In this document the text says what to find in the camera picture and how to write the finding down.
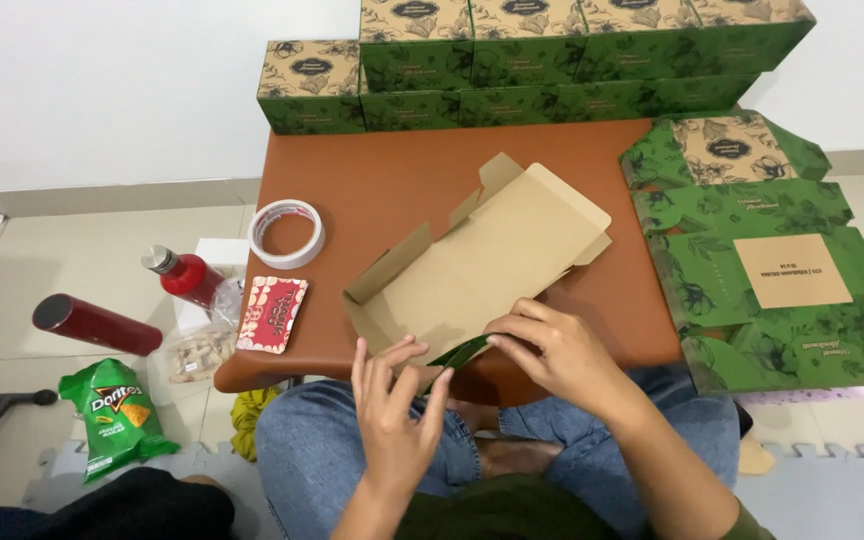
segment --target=brown table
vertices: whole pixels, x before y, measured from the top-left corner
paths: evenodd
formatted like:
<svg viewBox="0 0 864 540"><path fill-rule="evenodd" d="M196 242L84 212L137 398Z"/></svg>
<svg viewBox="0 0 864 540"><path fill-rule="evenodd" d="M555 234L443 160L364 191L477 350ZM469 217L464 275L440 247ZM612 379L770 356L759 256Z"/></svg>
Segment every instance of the brown table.
<svg viewBox="0 0 864 540"><path fill-rule="evenodd" d="M292 375L348 380L356 335L340 293L424 221L438 237L448 227L449 212L479 186L479 166L499 152L523 167L543 164L612 217L607 229L612 245L538 299L581 315L624 367L678 361L679 340L618 166L618 155L649 126L649 120L625 120L271 135L258 206L280 199L311 204L321 215L325 246L312 262L295 270L269 268L249 254L247 284L253 276L278 276L307 280L309 289L287 350L236 351L215 375L215 387L241 392L270 387ZM310 235L307 220L283 218L270 227L265 249L289 253ZM452 387L458 399L502 406L546 396L497 350L464 367Z"/></svg>

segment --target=blue jeans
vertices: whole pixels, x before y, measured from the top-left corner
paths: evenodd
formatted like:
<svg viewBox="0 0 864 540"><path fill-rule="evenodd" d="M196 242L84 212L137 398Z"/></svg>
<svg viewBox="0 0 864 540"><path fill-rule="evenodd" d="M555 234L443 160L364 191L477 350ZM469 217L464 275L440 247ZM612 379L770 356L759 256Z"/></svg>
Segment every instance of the blue jeans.
<svg viewBox="0 0 864 540"><path fill-rule="evenodd" d="M648 394L676 432L725 485L736 484L738 414L728 397L699 397L684 364L635 370L629 376ZM418 418L426 404L412 401ZM635 537L645 511L605 424L558 398L499 409L506 436L561 444L546 481L582 499L624 537ZM365 471L352 387L324 380L294 387L262 412L255 448L269 508L291 540L323 540L338 524ZM481 475L473 434L447 411L421 493L448 497Z"/></svg>

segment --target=tile floor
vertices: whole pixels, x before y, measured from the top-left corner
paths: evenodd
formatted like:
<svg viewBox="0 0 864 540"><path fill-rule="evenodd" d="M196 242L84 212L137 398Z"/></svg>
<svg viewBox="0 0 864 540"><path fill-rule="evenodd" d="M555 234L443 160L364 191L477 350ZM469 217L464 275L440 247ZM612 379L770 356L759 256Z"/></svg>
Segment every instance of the tile floor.
<svg viewBox="0 0 864 540"><path fill-rule="evenodd" d="M839 182L864 235L864 177ZM62 375L97 362L108 350L34 330L36 303L67 292L163 331L175 325L172 302L138 263L150 245L192 251L199 238L244 238L254 206L78 214L17 218L0 226L0 392L54 388ZM114 354L146 377L146 358ZM234 433L229 411L234 395L203 385L174 392L157 408L165 435L180 443L214 448ZM759 440L783 445L864 443L864 399L753 408ZM18 505L25 485L39 473L37 458L70 438L84 439L71 403L20 406L0 421L0 505Z"/></svg>

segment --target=green chip bag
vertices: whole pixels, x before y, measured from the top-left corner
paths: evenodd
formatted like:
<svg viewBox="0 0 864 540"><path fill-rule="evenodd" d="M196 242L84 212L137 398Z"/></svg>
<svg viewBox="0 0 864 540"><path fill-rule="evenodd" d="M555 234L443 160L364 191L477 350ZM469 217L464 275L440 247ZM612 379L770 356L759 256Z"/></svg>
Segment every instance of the green chip bag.
<svg viewBox="0 0 864 540"><path fill-rule="evenodd" d="M180 446L162 436L152 400L136 372L115 358L95 362L58 382L58 395L75 404L88 435L85 483L135 460L174 454Z"/></svg>

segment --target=double-sided tape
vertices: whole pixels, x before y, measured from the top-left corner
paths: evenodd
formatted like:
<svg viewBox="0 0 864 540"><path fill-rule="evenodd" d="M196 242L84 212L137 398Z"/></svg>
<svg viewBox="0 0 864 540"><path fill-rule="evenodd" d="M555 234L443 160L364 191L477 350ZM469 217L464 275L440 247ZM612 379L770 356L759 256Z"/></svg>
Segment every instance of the double-sided tape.
<svg viewBox="0 0 864 540"><path fill-rule="evenodd" d="M312 237L309 241L297 251L289 254L271 254L262 249L262 239L265 238L265 232L269 226L283 215L305 217L315 224L315 229L312 230ZM248 223L247 237L248 247L262 260L262 263L279 270L292 270L305 266L315 259L319 251L322 251L322 246L326 244L326 231L322 226L322 218L319 217L319 213L308 202L295 199L275 201L258 210Z"/></svg>

